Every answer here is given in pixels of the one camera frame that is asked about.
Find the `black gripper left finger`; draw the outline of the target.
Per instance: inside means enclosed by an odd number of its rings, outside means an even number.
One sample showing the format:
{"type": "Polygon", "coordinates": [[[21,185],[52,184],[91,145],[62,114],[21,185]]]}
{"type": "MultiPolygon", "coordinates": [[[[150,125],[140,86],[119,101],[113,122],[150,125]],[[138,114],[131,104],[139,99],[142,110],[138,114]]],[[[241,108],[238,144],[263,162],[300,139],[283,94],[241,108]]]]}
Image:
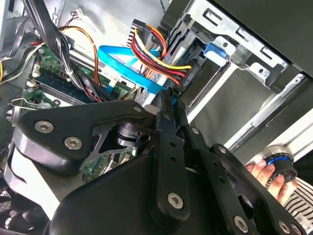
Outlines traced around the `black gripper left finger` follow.
{"type": "Polygon", "coordinates": [[[14,190],[53,219],[71,192],[147,156],[153,160],[152,219],[177,229],[191,212],[184,139],[168,92],[158,93],[154,107],[156,114],[121,100],[25,113],[12,138],[10,170],[22,180],[14,190]]]}

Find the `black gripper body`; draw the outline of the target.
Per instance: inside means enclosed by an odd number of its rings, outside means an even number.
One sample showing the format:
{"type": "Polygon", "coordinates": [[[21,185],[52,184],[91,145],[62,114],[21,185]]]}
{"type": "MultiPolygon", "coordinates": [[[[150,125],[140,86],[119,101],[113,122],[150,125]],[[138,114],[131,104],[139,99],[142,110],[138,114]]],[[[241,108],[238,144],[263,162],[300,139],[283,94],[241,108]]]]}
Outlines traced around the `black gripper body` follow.
{"type": "MultiPolygon", "coordinates": [[[[51,235],[166,235],[149,210],[152,158],[143,157],[71,192],[51,221],[51,235]]],[[[202,177],[186,172],[191,212],[175,235],[233,235],[202,177]]]]}

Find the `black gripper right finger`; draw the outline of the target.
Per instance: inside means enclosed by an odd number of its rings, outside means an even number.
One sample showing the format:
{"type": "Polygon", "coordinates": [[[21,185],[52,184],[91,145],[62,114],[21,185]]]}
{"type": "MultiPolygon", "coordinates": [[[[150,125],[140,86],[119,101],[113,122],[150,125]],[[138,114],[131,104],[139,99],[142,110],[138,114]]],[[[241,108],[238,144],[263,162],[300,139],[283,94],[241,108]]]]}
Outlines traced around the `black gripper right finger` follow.
{"type": "Polygon", "coordinates": [[[185,105],[174,104],[178,133],[183,135],[187,166],[196,166],[202,198],[218,235],[304,235],[300,223],[221,144],[206,145],[190,126],[185,105]]]}

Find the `person's hand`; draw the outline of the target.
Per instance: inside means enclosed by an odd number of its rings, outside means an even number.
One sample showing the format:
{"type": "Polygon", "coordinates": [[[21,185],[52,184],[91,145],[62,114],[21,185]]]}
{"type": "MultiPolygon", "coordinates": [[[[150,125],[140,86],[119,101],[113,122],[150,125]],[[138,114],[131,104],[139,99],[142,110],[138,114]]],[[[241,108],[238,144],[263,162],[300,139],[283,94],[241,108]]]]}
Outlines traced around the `person's hand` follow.
{"type": "MultiPolygon", "coordinates": [[[[267,165],[265,160],[260,160],[257,164],[249,164],[245,167],[264,187],[266,187],[275,171],[275,166],[273,164],[267,165]]],[[[295,180],[285,183],[284,176],[278,175],[269,184],[267,190],[282,206],[284,206],[297,187],[298,183],[295,180]]]]}

